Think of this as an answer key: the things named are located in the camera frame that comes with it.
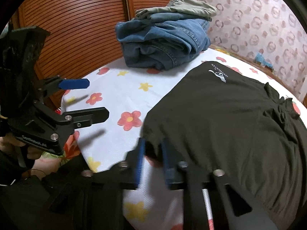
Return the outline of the left hand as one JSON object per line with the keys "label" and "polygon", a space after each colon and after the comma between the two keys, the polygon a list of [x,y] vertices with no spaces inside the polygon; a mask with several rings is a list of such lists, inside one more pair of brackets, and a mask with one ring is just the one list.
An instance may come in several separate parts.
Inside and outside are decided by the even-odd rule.
{"label": "left hand", "polygon": [[24,147],[27,150],[28,159],[39,159],[43,153],[35,147],[26,147],[25,143],[18,141],[12,134],[1,136],[1,151],[10,154],[16,147]]}

